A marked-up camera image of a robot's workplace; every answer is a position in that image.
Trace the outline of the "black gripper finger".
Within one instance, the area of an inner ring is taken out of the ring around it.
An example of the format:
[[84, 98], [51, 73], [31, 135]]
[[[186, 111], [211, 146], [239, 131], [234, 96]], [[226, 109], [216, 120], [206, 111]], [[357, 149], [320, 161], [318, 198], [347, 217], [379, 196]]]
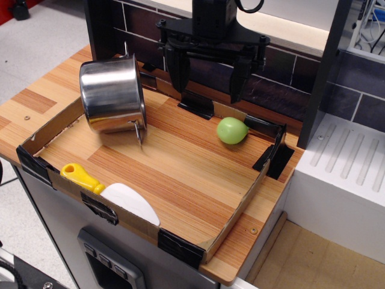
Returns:
[[247, 57], [239, 57], [233, 65], [230, 77], [230, 102], [239, 102], [245, 83], [251, 75], [252, 60]]
[[171, 83], [176, 91], [182, 93], [189, 82], [191, 63], [185, 49], [166, 43], [164, 57]]

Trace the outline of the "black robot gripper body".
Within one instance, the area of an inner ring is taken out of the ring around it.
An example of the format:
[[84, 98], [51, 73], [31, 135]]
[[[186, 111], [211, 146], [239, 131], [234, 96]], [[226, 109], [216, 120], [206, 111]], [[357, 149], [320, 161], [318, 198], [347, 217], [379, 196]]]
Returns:
[[237, 12], [257, 13], [264, 5], [257, 1], [248, 8], [241, 1], [193, 1], [192, 16], [186, 19], [161, 19], [159, 44], [185, 49], [192, 58], [234, 65], [239, 57], [252, 60], [251, 72], [265, 65], [266, 35], [252, 31], [237, 21]]

